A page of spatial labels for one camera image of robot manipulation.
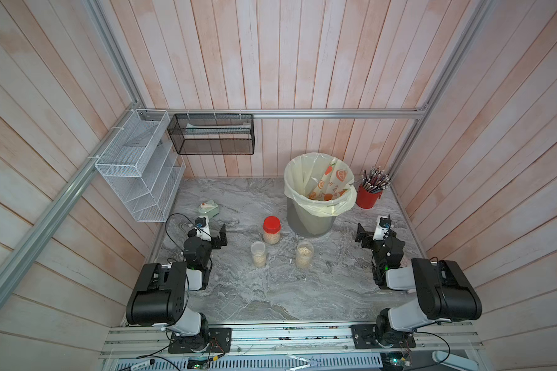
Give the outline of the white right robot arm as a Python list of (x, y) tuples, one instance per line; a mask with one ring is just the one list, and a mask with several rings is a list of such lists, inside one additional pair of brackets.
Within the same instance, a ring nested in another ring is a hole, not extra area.
[(391, 229), (389, 218), (381, 219), (373, 232), (358, 224), (355, 241), (371, 250), (377, 286), (416, 293), (416, 298), (401, 306), (381, 310), (374, 325), (351, 326), (356, 349), (413, 347), (418, 329), (481, 317), (481, 300), (455, 261), (413, 258), (409, 266), (402, 266), (405, 242)]

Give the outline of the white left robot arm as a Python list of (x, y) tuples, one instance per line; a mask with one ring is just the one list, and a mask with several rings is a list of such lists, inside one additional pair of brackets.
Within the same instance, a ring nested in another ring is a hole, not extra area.
[(145, 264), (126, 306), (127, 323), (168, 332), (171, 354), (230, 351), (232, 329), (212, 328), (204, 313), (189, 308), (190, 293), (208, 286), (212, 251), (225, 246), (226, 226), (212, 236), (201, 224), (188, 233), (182, 261)]

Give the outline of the small oatmeal jar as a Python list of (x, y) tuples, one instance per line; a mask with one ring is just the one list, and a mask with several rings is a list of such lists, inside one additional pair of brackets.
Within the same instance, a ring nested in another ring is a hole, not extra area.
[(261, 241), (255, 241), (251, 245), (251, 252), (255, 267), (264, 267), (267, 261), (266, 245)]

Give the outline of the wide oatmeal jar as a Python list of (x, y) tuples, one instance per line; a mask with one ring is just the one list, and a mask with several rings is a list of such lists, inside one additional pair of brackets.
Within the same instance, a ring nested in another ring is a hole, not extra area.
[(309, 241), (302, 241), (296, 247), (296, 266), (300, 269), (306, 269), (311, 265), (313, 259), (314, 248)]

